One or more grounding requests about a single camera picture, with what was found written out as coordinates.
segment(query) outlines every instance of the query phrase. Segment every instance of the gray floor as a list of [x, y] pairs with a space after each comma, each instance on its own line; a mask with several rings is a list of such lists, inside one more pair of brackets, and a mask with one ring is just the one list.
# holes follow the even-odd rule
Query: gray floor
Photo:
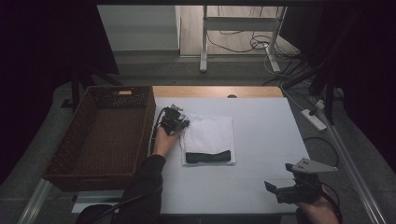
[[[116, 59], [120, 76], [113, 77], [124, 85], [260, 86], [273, 77], [265, 70], [263, 57], [211, 57], [205, 74], [199, 73], [198, 58], [182, 58], [172, 53], [117, 52]], [[281, 62], [281, 68], [284, 68], [287, 62]], [[106, 85], [101, 79], [97, 79], [97, 82]], [[307, 87], [302, 83], [293, 89], [306, 95]], [[0, 187], [1, 223], [17, 223], [47, 162], [62, 138], [72, 118], [72, 111], [61, 109], [60, 105], [65, 98], [70, 98], [70, 89], [68, 83], [54, 92], [53, 105], [46, 120], [19, 164]], [[293, 91], [288, 91], [288, 93], [297, 104], [304, 108], [313, 108], [301, 95]], [[290, 102], [290, 107], [302, 138], [320, 136], [329, 139], [327, 133], [318, 133], [301, 116], [299, 107], [292, 102]], [[347, 117], [342, 101], [335, 102], [334, 119], [335, 127], [342, 135], [350, 156], [374, 194], [383, 215], [389, 223], [392, 223], [396, 220], [396, 209], [394, 209], [396, 175], [370, 141]], [[306, 142], [306, 147], [312, 160], [334, 163], [334, 154], [326, 144], [312, 140]], [[321, 180], [333, 186], [339, 194], [345, 223], [372, 223], [361, 203], [360, 195], [349, 181], [344, 164], [340, 164], [339, 169], [340, 171], [336, 174], [322, 175]], [[77, 216], [70, 214], [74, 196], [74, 192], [65, 193], [52, 187], [35, 223], [74, 223]], [[293, 224], [296, 221], [294, 216], [284, 216], [282, 223]]]

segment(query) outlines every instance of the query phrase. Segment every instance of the folded white towel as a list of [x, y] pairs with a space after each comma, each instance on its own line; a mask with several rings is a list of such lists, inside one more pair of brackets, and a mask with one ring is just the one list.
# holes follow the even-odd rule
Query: folded white towel
[[[218, 116], [202, 116], [187, 113], [190, 121], [183, 134], [180, 136], [183, 165], [219, 165], [235, 164], [233, 147], [233, 119]], [[186, 152], [219, 154], [230, 150], [230, 161], [187, 163]]]

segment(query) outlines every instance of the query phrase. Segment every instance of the brown woven basket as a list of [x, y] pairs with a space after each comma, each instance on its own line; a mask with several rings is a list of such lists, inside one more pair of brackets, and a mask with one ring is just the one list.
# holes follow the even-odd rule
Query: brown woven basket
[[125, 189], [148, 155], [152, 87], [89, 87], [43, 178], [62, 191]]

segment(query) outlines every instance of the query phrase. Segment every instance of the person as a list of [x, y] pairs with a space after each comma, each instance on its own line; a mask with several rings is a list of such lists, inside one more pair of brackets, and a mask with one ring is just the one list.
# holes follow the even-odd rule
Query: person
[[[165, 158], [176, 143], [180, 132], [167, 135], [163, 127], [157, 129], [156, 141], [152, 154], [145, 159], [138, 172], [136, 181], [128, 187], [121, 201], [126, 201], [137, 195], [148, 195], [134, 203], [128, 203], [120, 208], [118, 214], [110, 213], [93, 222], [95, 224], [157, 224], [161, 212], [162, 170]], [[312, 224], [338, 224], [332, 205], [320, 197], [314, 203], [297, 203], [306, 213]], [[78, 217], [77, 224], [88, 224], [90, 220], [102, 214], [111, 205], [97, 204], [84, 209]]]

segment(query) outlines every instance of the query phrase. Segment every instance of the power strip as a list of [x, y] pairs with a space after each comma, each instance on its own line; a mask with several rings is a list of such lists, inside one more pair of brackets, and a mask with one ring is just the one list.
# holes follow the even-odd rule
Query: power strip
[[323, 132], [327, 129], [327, 126], [322, 121], [320, 121], [316, 115], [309, 115], [308, 109], [303, 110], [301, 113], [306, 119], [309, 120], [309, 122], [311, 122], [312, 125], [315, 126], [315, 128], [318, 129], [318, 131]]

